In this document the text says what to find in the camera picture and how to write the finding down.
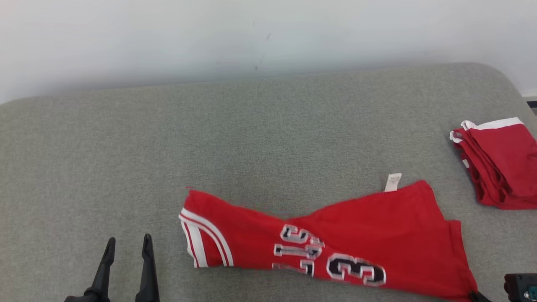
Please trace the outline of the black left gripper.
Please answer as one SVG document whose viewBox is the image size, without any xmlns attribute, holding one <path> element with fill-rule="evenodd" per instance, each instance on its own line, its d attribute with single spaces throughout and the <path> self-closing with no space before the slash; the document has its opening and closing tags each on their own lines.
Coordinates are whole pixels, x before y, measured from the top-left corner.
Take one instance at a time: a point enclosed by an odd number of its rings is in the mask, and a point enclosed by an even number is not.
<svg viewBox="0 0 537 302">
<path fill-rule="evenodd" d="M 109 278 L 110 269 L 115 261 L 116 239 L 111 237 L 96 271 L 92 285 L 86 289 L 84 296 L 68 296 L 65 302 L 110 302 Z M 153 239 L 145 234 L 142 247 L 143 269 L 140 290 L 135 302 L 159 302 L 159 283 L 157 281 Z"/>
</svg>

